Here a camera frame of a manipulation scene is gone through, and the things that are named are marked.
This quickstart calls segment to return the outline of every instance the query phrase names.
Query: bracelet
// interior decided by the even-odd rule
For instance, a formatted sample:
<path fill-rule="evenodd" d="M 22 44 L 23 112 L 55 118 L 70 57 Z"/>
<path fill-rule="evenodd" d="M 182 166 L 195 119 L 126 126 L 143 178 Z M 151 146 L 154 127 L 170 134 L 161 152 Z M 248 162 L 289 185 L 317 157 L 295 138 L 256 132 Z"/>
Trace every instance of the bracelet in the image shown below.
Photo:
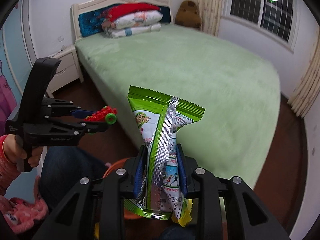
<path fill-rule="evenodd" d="M 3 143 L 2 143 L 2 153 L 3 153 L 4 158 L 6 159 L 6 161 L 7 161 L 9 164 L 11 164 L 11 165 L 17 165 L 16 163 L 13 163 L 12 161 L 10 161 L 9 158 L 5 155 L 5 153 L 4 153 L 4 141 L 5 141 L 5 139 L 3 140 Z"/>

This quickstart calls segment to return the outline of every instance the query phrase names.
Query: green bed sheet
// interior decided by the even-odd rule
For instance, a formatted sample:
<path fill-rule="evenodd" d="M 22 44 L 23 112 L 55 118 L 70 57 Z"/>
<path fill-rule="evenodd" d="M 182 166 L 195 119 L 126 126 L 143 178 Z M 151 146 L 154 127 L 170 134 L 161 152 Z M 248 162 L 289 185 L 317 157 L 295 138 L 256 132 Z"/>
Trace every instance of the green bed sheet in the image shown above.
<path fill-rule="evenodd" d="M 275 132 L 279 78 L 273 65 L 228 41 L 176 25 L 118 39 L 98 33 L 75 44 L 104 100 L 139 146 L 129 86 L 205 107 L 201 121 L 179 130 L 185 155 L 216 176 L 241 176 L 254 187 Z"/>

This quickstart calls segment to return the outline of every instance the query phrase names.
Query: child's hand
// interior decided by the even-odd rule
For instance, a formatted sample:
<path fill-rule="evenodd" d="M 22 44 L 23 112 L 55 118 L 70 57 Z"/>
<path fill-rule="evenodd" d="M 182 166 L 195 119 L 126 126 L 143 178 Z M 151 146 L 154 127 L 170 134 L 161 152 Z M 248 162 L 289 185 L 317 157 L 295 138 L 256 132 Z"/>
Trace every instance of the child's hand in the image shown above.
<path fill-rule="evenodd" d="M 13 134 L 9 134 L 4 140 L 3 150 L 5 156 L 12 163 L 17 163 L 17 159 L 27 158 L 27 153 L 17 144 L 15 135 Z M 32 157 L 30 157 L 28 160 L 28 163 L 32 168 L 39 165 L 42 150 L 43 147 L 38 147 L 32 150 Z"/>

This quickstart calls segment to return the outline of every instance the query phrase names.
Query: nightstand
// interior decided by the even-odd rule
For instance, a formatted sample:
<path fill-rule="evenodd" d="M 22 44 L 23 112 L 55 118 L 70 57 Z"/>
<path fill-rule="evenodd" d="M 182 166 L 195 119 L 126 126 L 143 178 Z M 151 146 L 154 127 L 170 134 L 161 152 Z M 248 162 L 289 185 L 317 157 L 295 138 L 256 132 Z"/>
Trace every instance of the nightstand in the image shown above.
<path fill-rule="evenodd" d="M 68 46 L 52 57 L 60 59 L 61 63 L 57 68 L 57 73 L 54 75 L 48 86 L 50 93 L 78 78 L 80 79 L 80 82 L 84 81 L 75 46 Z"/>

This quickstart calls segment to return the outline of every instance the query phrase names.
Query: teddy bear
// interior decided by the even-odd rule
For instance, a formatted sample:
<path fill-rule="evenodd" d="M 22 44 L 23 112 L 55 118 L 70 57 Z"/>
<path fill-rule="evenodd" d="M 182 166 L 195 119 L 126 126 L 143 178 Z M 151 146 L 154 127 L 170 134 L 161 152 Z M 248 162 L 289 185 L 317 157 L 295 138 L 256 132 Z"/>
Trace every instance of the teddy bear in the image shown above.
<path fill-rule="evenodd" d="M 175 24 L 199 29 L 201 18 L 198 15 L 197 5 L 191 0 L 185 0 L 181 3 L 175 18 Z"/>

